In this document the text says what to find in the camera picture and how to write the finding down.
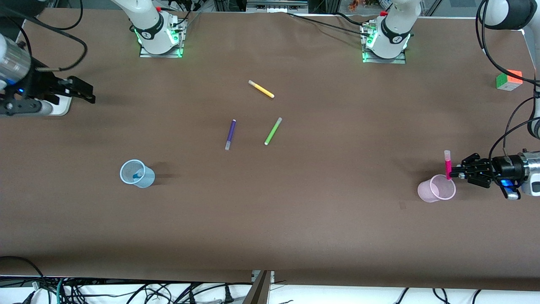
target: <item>purple marker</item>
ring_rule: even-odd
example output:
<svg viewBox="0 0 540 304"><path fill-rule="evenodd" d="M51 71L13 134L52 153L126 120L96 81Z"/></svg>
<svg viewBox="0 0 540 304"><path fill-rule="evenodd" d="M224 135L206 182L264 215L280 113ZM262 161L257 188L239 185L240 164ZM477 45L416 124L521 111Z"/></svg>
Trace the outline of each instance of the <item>purple marker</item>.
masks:
<svg viewBox="0 0 540 304"><path fill-rule="evenodd" d="M234 127L236 127L236 120L231 122L231 127L229 128L229 135L227 136L227 143L225 144L225 150L229 151L231 147L231 140L233 140Z"/></svg>

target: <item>cup rim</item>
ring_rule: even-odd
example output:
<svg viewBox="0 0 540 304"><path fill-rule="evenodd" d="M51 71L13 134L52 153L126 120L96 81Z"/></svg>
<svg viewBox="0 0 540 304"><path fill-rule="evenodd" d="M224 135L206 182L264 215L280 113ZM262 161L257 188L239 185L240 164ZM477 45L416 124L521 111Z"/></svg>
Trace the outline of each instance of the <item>cup rim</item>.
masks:
<svg viewBox="0 0 540 304"><path fill-rule="evenodd" d="M429 180L429 190L431 190L431 193L432 193L436 198L438 198L439 200L442 200L442 201L450 200L452 197L454 197L454 195L456 195L456 184L454 183L453 180L447 180L447 181L449 181L449 182L452 183L452 186L454 186L454 192L453 192L452 195L450 195L450 197L448 197L448 198L440 197L440 196L438 196L438 195L435 194L435 192L433 191L433 187L432 187L432 185L433 185L433 179L436 178L436 177L438 177L438 176L442 176L442 177L444 177L444 178L446 179L446 175L444 175L444 174L437 174L437 175L434 175L434 176Z"/></svg>
<svg viewBox="0 0 540 304"><path fill-rule="evenodd" d="M136 181L133 181L133 182L128 182L124 179L124 177L122 176L122 171L124 170L124 167L129 164L130 162L138 162L141 166L143 166L143 175ZM127 162L125 162L122 167L120 168L120 179L126 183L126 184L136 184L138 183L141 179L143 179L144 175L146 174L146 166L144 165L144 163L140 160L128 160Z"/></svg>

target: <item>blue light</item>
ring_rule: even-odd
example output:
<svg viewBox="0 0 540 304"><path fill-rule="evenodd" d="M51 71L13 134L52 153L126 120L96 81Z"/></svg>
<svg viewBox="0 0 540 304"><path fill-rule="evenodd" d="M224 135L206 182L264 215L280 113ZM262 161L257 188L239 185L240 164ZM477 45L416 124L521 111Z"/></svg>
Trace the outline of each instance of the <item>blue light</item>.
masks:
<svg viewBox="0 0 540 304"><path fill-rule="evenodd" d="M509 180L501 180L501 184L505 187L511 187L514 185L514 183L512 183L511 181Z"/></svg>

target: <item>colorful cube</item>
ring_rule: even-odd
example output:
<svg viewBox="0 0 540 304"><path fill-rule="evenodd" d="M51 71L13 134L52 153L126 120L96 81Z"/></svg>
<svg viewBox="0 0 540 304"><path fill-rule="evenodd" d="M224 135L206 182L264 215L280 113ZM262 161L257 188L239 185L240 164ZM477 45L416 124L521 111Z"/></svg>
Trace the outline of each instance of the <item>colorful cube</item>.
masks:
<svg viewBox="0 0 540 304"><path fill-rule="evenodd" d="M513 71L513 70L508 70L508 71L518 76L522 76L520 71ZM523 83L522 80L519 80L514 77L510 77L506 75L505 73L502 73L499 76L497 76L497 89L499 90L512 91L515 88L519 87L522 83Z"/></svg>

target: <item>plastic cup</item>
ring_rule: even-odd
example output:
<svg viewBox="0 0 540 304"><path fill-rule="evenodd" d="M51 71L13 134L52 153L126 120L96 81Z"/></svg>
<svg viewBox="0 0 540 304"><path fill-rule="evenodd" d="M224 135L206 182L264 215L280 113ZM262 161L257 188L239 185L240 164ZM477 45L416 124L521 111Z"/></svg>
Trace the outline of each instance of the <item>plastic cup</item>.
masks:
<svg viewBox="0 0 540 304"><path fill-rule="evenodd" d="M418 195L424 202L446 201L456 194L456 184L447 180L446 175L438 174L418 185Z"/></svg>
<svg viewBox="0 0 540 304"><path fill-rule="evenodd" d="M126 184L146 188L154 182L156 174L152 169L145 166L142 161L130 160L120 168L120 179Z"/></svg>

